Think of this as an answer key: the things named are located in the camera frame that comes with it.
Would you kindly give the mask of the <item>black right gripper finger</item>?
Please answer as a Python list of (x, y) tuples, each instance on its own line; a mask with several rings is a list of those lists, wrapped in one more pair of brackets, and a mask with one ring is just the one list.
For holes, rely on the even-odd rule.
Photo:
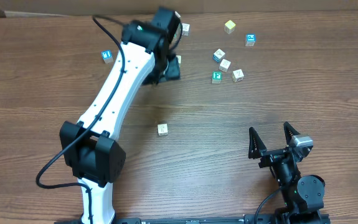
[(286, 144), (290, 145), (292, 137), (299, 135), (299, 132), (297, 132), (297, 130), (295, 130), (295, 128), (292, 127), (292, 125), (290, 125), (287, 121), (284, 122), (283, 127), (285, 132)]
[(267, 148), (264, 145), (263, 141), (260, 139), (254, 127), (249, 128), (249, 137), (250, 137), (250, 144), (248, 150), (248, 158), (249, 159), (261, 158), (264, 155), (264, 153), (267, 151)]

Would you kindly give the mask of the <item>wooden block hook drawing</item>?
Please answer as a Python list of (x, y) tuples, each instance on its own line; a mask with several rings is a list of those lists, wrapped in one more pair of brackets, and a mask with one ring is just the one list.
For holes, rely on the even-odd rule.
[(166, 136), (168, 135), (169, 131), (167, 128), (167, 124), (158, 124), (158, 135), (159, 136)]

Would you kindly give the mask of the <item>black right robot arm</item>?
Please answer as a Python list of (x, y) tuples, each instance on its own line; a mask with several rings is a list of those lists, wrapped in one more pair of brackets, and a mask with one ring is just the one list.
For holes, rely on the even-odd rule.
[[(311, 152), (314, 144), (310, 136), (300, 134), (289, 122), (283, 124), (286, 146), (269, 151), (255, 128), (249, 128), (250, 159), (259, 159), (260, 168), (269, 168), (278, 183), (278, 189), (267, 196), (249, 220), (254, 223), (329, 223), (328, 215), (321, 215), (324, 207), (325, 181), (318, 175), (302, 176), (298, 169)], [(263, 218), (260, 215), (264, 204), (276, 194), (282, 194), (284, 207)]]

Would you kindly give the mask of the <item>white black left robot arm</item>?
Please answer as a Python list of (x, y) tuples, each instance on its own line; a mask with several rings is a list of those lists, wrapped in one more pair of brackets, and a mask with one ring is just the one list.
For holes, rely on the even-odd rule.
[(114, 66), (92, 105), (76, 123), (61, 127), (65, 163), (82, 189), (83, 214), (77, 223), (114, 222), (113, 183), (126, 159), (117, 142), (123, 120), (140, 86), (180, 78), (170, 44), (182, 29), (180, 15), (164, 7), (150, 22), (125, 24)]

